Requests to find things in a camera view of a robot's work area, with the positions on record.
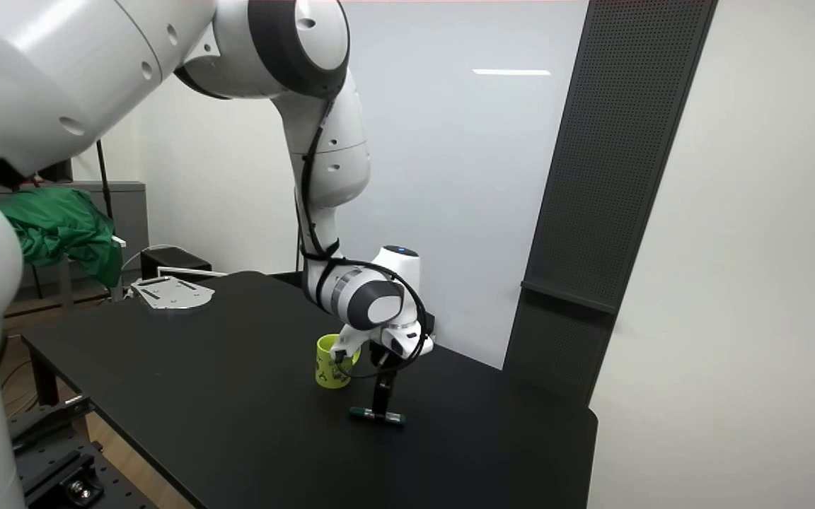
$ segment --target black cable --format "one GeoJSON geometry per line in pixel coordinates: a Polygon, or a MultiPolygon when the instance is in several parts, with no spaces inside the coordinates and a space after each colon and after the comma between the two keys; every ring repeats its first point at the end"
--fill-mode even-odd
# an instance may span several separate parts
{"type": "Polygon", "coordinates": [[[100,155],[100,182],[103,182],[106,216],[110,220],[117,220],[117,216],[113,216],[113,189],[110,189],[109,174],[106,174],[103,140],[97,140],[97,155],[100,155]]]}
{"type": "MultiPolygon", "coordinates": [[[[97,304],[97,299],[109,299],[110,295],[87,295],[87,298],[75,298],[72,304],[97,304]]],[[[63,304],[49,304],[49,305],[31,305],[31,309],[19,309],[19,311],[8,311],[7,319],[12,316],[25,316],[25,315],[39,315],[39,311],[53,311],[63,309],[63,304]]]]}
{"type": "Polygon", "coordinates": [[[34,295],[38,295],[38,299],[42,299],[42,284],[39,284],[39,268],[38,267],[31,267],[31,278],[34,278],[34,295]]]}
{"type": "Polygon", "coordinates": [[[15,367],[2,376],[0,387],[8,387],[8,383],[19,373],[19,367],[28,367],[28,365],[31,365],[28,359],[19,362],[19,365],[15,365],[15,367]]]}
{"type": "MultiPolygon", "coordinates": [[[[319,140],[322,140],[322,123],[325,123],[325,117],[328,117],[332,109],[335,109],[335,102],[325,102],[325,104],[322,104],[319,127],[317,127],[317,133],[314,133],[314,140],[312,140],[308,154],[304,155],[304,169],[301,169],[301,208],[304,208],[307,225],[301,225],[301,229],[307,229],[307,236],[308,236],[308,240],[314,244],[317,256],[308,256],[307,247],[301,247],[301,256],[304,256],[307,260],[328,260],[328,267],[325,267],[325,271],[322,271],[325,278],[335,271],[335,267],[362,267],[362,268],[373,268],[373,271],[379,271],[379,274],[389,274],[390,281],[399,281],[399,284],[410,292],[410,298],[413,298],[413,304],[417,304],[417,316],[420,316],[420,342],[417,342],[417,348],[410,350],[410,357],[407,357],[406,362],[399,362],[399,365],[393,365],[393,367],[386,367],[386,372],[351,376],[351,380],[376,380],[376,376],[386,376],[386,373],[406,372],[407,365],[413,365],[413,362],[421,357],[421,348],[428,345],[428,338],[431,338],[431,332],[428,332],[428,328],[431,328],[431,322],[428,322],[431,315],[428,315],[421,298],[413,292],[413,285],[410,285],[403,274],[396,274],[396,271],[390,271],[390,268],[386,268],[386,267],[376,267],[376,263],[332,257],[341,244],[332,244],[332,249],[322,249],[322,244],[319,244],[319,236],[317,236],[317,226],[314,226],[314,216],[312,216],[312,182],[314,182],[317,148],[319,148],[319,140]]],[[[314,295],[314,304],[317,304],[319,309],[322,309],[322,284],[317,285],[317,295],[314,295]]]]}
{"type": "Polygon", "coordinates": [[[72,428],[75,418],[82,418],[92,411],[94,406],[85,397],[75,397],[65,406],[51,408],[49,413],[38,415],[28,428],[19,428],[17,434],[12,434],[15,456],[19,456],[24,449],[28,449],[46,435],[72,428]]]}

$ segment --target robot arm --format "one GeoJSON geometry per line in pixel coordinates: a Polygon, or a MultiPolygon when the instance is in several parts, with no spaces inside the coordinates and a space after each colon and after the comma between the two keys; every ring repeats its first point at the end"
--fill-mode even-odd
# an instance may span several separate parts
{"type": "Polygon", "coordinates": [[[346,355],[373,339],[417,357],[433,345],[420,257],[341,257],[336,208],[372,174],[349,55],[336,0],[0,0],[0,185],[85,151],[172,70],[215,100],[266,97],[293,154],[307,295],[346,322],[346,355]]]}
{"type": "Polygon", "coordinates": [[[428,355],[433,325],[413,292],[420,256],[389,247],[373,263],[341,257],[336,208],[372,175],[341,4],[226,0],[213,38],[219,51],[188,59],[178,76],[206,97],[270,97],[280,111],[297,182],[304,290],[346,322],[335,350],[351,357],[372,339],[399,359],[428,355]]]}

